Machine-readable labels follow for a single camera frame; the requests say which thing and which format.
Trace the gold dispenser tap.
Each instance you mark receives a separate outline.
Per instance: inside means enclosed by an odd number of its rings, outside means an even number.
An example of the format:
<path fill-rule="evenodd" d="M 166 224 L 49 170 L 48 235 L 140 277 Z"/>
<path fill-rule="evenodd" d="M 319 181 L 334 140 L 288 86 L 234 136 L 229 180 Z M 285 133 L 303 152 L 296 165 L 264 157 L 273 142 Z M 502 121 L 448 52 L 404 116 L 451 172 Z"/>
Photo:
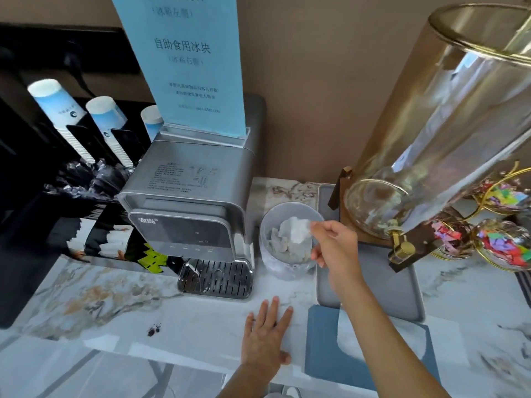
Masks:
<path fill-rule="evenodd" d="M 393 250 L 388 254 L 390 264 L 401 265 L 416 254 L 416 247 L 407 240 L 401 228 L 389 227 L 386 232 L 393 241 Z"/>

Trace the stack of blue paper cups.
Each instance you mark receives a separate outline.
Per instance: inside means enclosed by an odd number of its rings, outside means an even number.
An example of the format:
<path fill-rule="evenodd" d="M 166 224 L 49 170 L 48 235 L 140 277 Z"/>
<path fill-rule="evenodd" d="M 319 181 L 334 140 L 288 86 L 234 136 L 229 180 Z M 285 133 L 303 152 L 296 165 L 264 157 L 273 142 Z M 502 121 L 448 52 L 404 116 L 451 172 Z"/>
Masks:
<path fill-rule="evenodd" d="M 164 120 L 159 112 L 157 105 L 145 107 L 140 112 L 141 119 L 149 136 L 150 142 L 153 142 L 163 127 Z"/>
<path fill-rule="evenodd" d="M 41 79 L 27 86 L 27 90 L 53 124 L 57 132 L 89 164 L 96 160 L 82 146 L 67 126 L 77 125 L 87 112 L 56 79 Z"/>
<path fill-rule="evenodd" d="M 115 100 L 110 96 L 98 96 L 89 100 L 85 107 L 122 166 L 133 167 L 133 162 L 111 132 L 112 129 L 122 129 L 127 123 L 126 116 Z"/>

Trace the small grey waste bin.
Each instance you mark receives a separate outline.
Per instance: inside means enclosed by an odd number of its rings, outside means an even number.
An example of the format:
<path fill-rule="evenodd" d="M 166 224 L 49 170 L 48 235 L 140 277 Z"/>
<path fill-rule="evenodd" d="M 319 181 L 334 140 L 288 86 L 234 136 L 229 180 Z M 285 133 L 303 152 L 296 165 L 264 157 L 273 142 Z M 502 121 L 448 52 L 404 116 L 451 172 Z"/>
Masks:
<path fill-rule="evenodd" d="M 275 277 L 285 281 L 295 281 L 309 273 L 316 266 L 316 262 L 310 259 L 301 264 L 288 264 L 280 260 L 276 251 L 278 241 L 278 230 L 282 222 L 292 216 L 299 219 L 308 219 L 311 222 L 321 222 L 323 216 L 316 209 L 299 202 L 285 202 L 272 207 L 264 215 L 260 224 L 259 245 L 262 261 L 267 270 Z M 313 238 L 313 247 L 317 242 Z"/>

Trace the silver water dispenser machine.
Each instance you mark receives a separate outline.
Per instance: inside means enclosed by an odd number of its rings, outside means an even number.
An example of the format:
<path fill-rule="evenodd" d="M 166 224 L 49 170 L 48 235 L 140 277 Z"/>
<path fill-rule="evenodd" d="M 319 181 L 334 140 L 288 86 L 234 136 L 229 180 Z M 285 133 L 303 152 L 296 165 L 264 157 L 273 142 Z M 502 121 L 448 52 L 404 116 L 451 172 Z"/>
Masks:
<path fill-rule="evenodd" d="M 246 127 L 261 127 L 265 99 L 244 94 Z M 117 200 L 142 238 L 168 256 L 182 294 L 248 299 L 256 220 L 248 213 L 260 143 L 251 150 L 192 143 L 159 133 Z"/>

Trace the person's left forearm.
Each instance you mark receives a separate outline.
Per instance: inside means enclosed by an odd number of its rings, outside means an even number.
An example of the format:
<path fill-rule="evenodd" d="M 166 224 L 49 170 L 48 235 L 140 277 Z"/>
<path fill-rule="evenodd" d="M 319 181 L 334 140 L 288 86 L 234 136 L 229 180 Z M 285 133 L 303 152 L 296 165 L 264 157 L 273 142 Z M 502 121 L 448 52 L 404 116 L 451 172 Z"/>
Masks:
<path fill-rule="evenodd" d="M 274 376 L 262 365 L 241 364 L 216 398 L 263 398 Z"/>

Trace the grey rectangular tray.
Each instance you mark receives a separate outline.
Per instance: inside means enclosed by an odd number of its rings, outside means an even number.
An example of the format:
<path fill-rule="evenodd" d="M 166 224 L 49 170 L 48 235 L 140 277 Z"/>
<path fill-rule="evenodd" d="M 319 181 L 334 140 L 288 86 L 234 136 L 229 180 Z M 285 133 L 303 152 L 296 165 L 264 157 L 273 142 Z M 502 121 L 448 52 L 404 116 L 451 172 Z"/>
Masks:
<path fill-rule="evenodd" d="M 321 184 L 317 189 L 316 208 L 325 220 L 339 220 L 339 209 L 332 210 L 328 201 L 335 185 Z M 358 244 L 365 281 L 383 310 L 405 321 L 423 323 L 426 318 L 421 289 L 414 267 L 395 273 L 389 266 L 389 249 Z M 328 281 L 328 269 L 316 267 L 316 301 L 329 308 L 340 308 L 340 301 Z"/>

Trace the black cup organiser rack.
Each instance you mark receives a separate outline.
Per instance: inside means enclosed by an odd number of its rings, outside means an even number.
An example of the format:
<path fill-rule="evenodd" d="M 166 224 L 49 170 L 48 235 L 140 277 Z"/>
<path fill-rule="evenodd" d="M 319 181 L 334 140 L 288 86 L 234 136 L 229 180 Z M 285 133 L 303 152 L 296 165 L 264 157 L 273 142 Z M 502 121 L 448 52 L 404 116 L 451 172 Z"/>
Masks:
<path fill-rule="evenodd" d="M 89 202 L 46 194 L 64 163 L 79 159 L 27 86 L 66 74 L 96 96 L 88 74 L 139 79 L 140 66 L 118 27 L 0 22 L 0 330 L 9 329 L 62 254 L 48 235 L 61 216 Z"/>

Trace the person's right forearm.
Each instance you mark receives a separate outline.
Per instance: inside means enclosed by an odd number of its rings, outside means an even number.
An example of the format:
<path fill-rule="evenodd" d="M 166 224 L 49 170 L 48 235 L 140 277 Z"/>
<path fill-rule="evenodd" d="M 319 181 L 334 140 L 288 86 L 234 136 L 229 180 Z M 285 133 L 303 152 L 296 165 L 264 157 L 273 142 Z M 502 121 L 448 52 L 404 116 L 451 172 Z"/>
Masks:
<path fill-rule="evenodd" d="M 352 324 L 379 398 L 451 398 L 416 357 L 361 278 L 333 288 Z"/>

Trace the glass bowl of colourful candy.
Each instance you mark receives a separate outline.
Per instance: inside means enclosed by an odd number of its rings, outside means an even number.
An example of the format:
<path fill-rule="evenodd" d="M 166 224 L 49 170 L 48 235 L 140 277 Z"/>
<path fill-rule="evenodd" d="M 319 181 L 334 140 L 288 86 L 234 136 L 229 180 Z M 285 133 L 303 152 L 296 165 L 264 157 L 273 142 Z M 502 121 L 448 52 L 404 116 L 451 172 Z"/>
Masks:
<path fill-rule="evenodd" d="M 470 239 L 475 251 L 496 268 L 531 272 L 531 233 L 511 221 L 485 219 L 474 226 Z"/>
<path fill-rule="evenodd" d="M 531 208 L 531 187 L 521 185 L 518 177 L 501 181 L 488 189 L 498 180 L 487 178 L 472 192 L 472 198 L 480 203 L 486 195 L 484 208 L 502 215 L 511 215 Z"/>
<path fill-rule="evenodd" d="M 442 260 L 464 260 L 474 253 L 471 240 L 473 225 L 453 207 L 446 207 L 430 221 L 438 247 L 432 255 Z"/>

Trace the white tissue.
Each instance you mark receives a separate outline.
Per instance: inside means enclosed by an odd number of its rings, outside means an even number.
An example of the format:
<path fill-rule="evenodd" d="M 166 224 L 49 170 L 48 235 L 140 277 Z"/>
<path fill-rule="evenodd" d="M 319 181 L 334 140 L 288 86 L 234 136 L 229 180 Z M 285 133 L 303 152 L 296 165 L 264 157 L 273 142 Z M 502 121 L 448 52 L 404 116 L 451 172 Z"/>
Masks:
<path fill-rule="evenodd" d="M 282 222 L 276 246 L 281 261 L 294 265 L 311 259 L 313 238 L 310 225 L 310 220 L 295 216 Z"/>

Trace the person's left hand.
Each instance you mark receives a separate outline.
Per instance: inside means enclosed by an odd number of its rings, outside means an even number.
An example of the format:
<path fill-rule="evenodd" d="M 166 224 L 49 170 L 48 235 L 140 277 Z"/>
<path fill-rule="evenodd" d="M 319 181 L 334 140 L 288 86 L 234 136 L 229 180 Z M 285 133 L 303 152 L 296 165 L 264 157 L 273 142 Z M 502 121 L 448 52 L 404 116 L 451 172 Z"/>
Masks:
<path fill-rule="evenodd" d="M 255 363 L 262 365 L 269 368 L 269 371 L 276 375 L 282 367 L 278 360 L 279 352 L 284 351 L 282 349 L 282 341 L 289 328 L 294 309 L 289 306 L 282 317 L 280 319 L 277 318 L 274 328 L 266 328 L 265 318 L 271 301 L 262 301 L 258 314 L 254 314 L 254 327 L 251 335 L 248 338 L 244 338 L 243 334 L 241 364 Z"/>

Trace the blue and white mat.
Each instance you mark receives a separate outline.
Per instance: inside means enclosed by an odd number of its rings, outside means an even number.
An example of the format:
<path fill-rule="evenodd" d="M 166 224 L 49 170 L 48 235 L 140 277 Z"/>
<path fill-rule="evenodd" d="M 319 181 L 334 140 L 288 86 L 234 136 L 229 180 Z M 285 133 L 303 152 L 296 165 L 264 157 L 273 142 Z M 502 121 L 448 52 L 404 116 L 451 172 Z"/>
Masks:
<path fill-rule="evenodd" d="M 395 317 L 390 319 L 431 375 L 441 381 L 429 328 Z M 309 308 L 304 373 L 324 381 L 376 391 L 344 310 L 318 305 Z"/>

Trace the person's right hand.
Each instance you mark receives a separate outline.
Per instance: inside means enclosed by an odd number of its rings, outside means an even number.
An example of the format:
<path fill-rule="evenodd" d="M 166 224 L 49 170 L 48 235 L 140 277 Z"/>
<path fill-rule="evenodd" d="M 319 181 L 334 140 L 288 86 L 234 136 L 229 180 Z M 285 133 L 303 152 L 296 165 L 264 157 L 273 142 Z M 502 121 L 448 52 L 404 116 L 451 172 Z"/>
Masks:
<path fill-rule="evenodd" d="M 330 285 L 340 301 L 344 301 L 355 287 L 365 283 L 357 234 L 338 221 L 311 222 L 310 231 L 317 242 L 311 250 L 311 259 L 319 267 L 328 268 Z"/>

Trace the row of white flower packets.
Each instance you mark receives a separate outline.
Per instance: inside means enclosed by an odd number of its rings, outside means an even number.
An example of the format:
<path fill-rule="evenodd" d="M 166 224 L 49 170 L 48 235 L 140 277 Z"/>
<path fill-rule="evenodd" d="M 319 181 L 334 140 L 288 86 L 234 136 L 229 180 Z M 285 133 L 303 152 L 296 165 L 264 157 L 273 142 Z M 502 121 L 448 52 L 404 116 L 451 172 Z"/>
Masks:
<path fill-rule="evenodd" d="M 67 239 L 66 247 L 79 261 L 88 261 L 88 257 L 96 256 L 124 261 L 134 231 L 132 225 L 109 225 L 87 218 L 80 219 L 74 229 L 74 236 Z"/>

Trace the large glass beverage dispenser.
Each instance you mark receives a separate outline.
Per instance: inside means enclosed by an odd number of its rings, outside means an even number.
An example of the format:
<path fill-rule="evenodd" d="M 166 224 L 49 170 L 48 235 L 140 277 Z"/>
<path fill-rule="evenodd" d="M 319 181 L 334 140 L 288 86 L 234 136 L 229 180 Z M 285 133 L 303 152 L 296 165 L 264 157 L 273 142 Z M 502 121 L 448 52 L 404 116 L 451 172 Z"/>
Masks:
<path fill-rule="evenodd" d="M 531 138 L 531 6 L 430 14 L 343 203 L 360 230 L 409 232 Z"/>

